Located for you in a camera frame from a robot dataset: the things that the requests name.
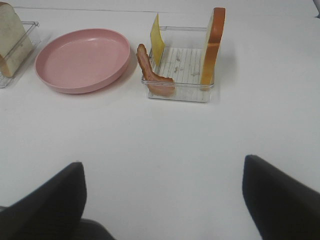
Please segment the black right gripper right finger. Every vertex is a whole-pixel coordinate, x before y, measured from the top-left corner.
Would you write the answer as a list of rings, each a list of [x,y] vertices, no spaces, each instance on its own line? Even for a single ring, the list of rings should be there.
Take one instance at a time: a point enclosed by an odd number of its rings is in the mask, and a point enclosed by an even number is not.
[[[245,157],[242,195],[262,239],[320,238],[320,194],[257,155]]]

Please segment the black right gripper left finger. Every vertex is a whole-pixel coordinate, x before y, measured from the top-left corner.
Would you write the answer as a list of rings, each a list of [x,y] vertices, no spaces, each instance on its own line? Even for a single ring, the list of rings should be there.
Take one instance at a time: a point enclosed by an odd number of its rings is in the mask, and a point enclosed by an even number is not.
[[[0,208],[2,240],[112,240],[97,221],[82,217],[87,201],[84,167],[72,162],[39,188]]]

